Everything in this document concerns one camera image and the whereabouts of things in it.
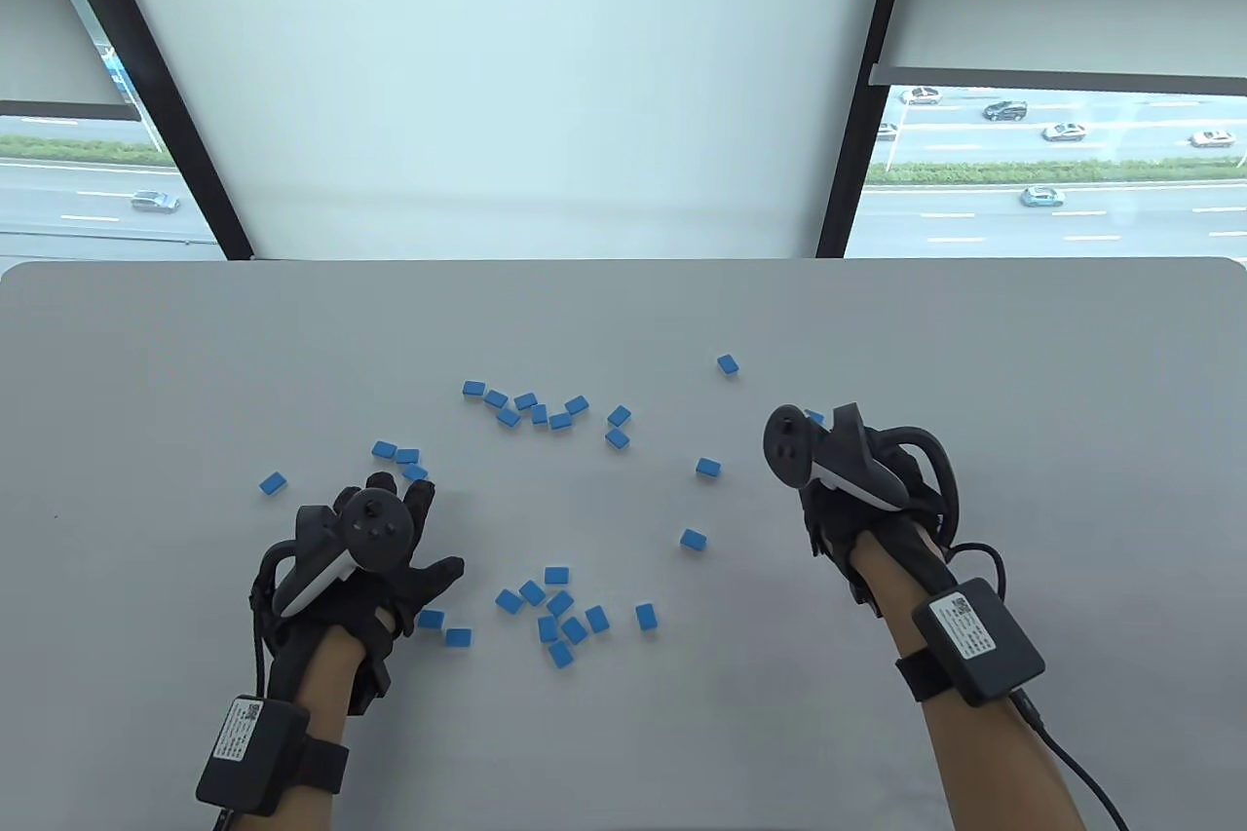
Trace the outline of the person's left hand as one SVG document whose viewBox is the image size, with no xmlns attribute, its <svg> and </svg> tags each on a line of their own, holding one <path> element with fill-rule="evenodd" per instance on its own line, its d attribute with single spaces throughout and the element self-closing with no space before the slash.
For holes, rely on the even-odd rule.
<svg viewBox="0 0 1247 831">
<path fill-rule="evenodd" d="M 294 701 L 330 629 L 362 648 L 348 712 L 360 716 L 392 689 L 388 658 L 420 613 L 463 576 L 460 556 L 419 568 L 414 552 L 435 497 L 431 480 L 400 489 L 392 472 L 348 485 L 330 505 L 299 507 L 294 537 L 268 547 L 249 591 L 254 685 Z"/>
</svg>

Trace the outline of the person's right hand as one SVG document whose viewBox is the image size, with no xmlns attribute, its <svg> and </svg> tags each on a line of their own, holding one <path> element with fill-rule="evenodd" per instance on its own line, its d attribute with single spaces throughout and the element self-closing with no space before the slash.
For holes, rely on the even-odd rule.
<svg viewBox="0 0 1247 831">
<path fill-rule="evenodd" d="M 831 559 L 845 576 L 855 604 L 880 616 L 875 595 L 850 563 L 860 534 L 870 533 L 927 595 L 943 594 L 956 585 L 946 559 L 961 522 L 961 497 L 943 444 L 927 430 L 902 427 L 867 435 L 878 463 L 899 475 L 905 507 L 883 510 L 819 479 L 801 489 L 799 500 L 813 554 Z"/>
</svg>

